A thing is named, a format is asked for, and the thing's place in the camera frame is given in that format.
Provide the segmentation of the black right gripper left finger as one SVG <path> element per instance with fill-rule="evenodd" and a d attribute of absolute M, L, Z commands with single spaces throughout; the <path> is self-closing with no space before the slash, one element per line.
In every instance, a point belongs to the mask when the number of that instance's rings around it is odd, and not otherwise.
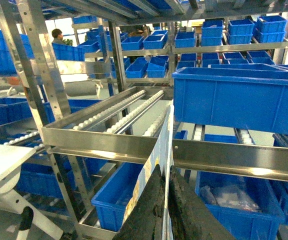
<path fill-rule="evenodd" d="M 165 180 L 156 165 L 138 202 L 123 223 L 115 240 L 161 240 Z"/>

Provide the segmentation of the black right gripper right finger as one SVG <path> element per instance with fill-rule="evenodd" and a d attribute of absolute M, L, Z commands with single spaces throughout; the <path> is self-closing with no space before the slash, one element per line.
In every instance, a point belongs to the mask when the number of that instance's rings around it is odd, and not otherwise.
<path fill-rule="evenodd" d="M 175 166 L 170 167 L 168 211 L 175 240 L 235 239 L 214 217 Z"/>

